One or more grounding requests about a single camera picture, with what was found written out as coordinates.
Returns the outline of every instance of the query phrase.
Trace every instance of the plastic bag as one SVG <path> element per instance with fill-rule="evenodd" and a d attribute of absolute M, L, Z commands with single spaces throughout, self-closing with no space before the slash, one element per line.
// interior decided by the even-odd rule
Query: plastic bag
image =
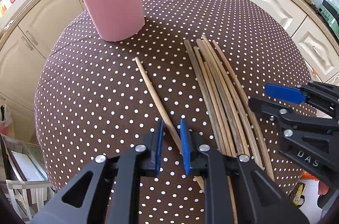
<path fill-rule="evenodd" d="M 11 116 L 10 108 L 7 104 L 4 104 L 4 115 L 5 118 L 2 121 L 2 114 L 0 113 L 0 133 L 7 136 L 11 136 L 13 130 L 13 119 Z"/>

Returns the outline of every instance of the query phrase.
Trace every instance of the silver screw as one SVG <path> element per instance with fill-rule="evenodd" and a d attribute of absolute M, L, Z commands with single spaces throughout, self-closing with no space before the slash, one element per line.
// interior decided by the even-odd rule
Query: silver screw
<path fill-rule="evenodd" d="M 106 161 L 106 156 L 105 155 L 98 155 L 96 158 L 95 158 L 95 161 L 97 162 L 97 163 L 103 163 L 103 162 L 105 162 Z"/>
<path fill-rule="evenodd" d="M 246 154 L 241 154 L 241 155 L 239 156 L 239 161 L 240 161 L 240 162 L 248 162 L 249 160 L 250 160 L 250 157 L 247 156 Z"/>
<path fill-rule="evenodd" d="M 209 151 L 210 150 L 210 146 L 208 144 L 201 144 L 199 146 L 199 150 L 200 151 Z"/>
<path fill-rule="evenodd" d="M 293 131 L 291 129 L 286 129 L 284 131 L 284 136 L 285 137 L 291 137 L 293 135 Z"/>
<path fill-rule="evenodd" d="M 136 147 L 135 147 L 135 151 L 137 152 L 144 152 L 146 150 L 146 146 L 143 145 L 143 144 L 138 144 Z"/>

